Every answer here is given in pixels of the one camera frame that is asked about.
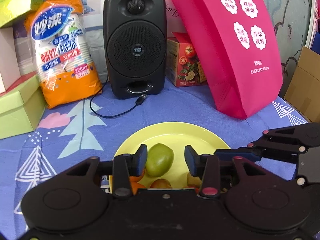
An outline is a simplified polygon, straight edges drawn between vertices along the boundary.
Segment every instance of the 228ml label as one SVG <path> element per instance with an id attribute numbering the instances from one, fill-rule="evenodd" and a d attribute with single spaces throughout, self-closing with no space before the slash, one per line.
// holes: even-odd
<path id="1" fill-rule="evenodd" d="M 78 67 L 75 67 L 73 69 L 73 72 L 74 72 L 74 74 L 76 76 L 76 79 L 79 79 L 79 78 L 82 78 L 82 77 L 84 77 L 86 75 L 89 75 L 90 70 L 89 70 L 87 64 L 82 64 L 82 65 L 80 65 Z"/>

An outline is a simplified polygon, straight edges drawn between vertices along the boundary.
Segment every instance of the white box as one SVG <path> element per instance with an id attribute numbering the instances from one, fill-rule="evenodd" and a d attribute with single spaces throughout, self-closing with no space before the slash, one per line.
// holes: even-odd
<path id="1" fill-rule="evenodd" d="M 0 93 L 5 92 L 20 76 L 13 29 L 0 29 Z"/>

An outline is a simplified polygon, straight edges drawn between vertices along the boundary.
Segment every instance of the black speaker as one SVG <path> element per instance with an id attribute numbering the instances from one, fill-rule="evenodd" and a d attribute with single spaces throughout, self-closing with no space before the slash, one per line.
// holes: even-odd
<path id="1" fill-rule="evenodd" d="M 163 89 L 165 0 L 105 0 L 103 35 L 111 88 L 118 98 L 158 94 Z"/>

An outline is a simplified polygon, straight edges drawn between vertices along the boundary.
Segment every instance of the paper cup package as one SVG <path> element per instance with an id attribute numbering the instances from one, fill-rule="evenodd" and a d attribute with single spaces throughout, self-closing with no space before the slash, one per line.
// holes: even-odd
<path id="1" fill-rule="evenodd" d="M 25 21 L 48 108 L 87 98 L 101 89 L 79 20 L 82 13 L 81 0 L 47 0 Z"/>

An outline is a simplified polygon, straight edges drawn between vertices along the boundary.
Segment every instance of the red box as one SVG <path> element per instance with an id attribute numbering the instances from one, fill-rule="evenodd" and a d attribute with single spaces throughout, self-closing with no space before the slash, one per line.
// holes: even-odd
<path id="1" fill-rule="evenodd" d="M 166 76 L 176 87 L 207 85 L 199 58 L 187 33 L 167 40 Z"/>

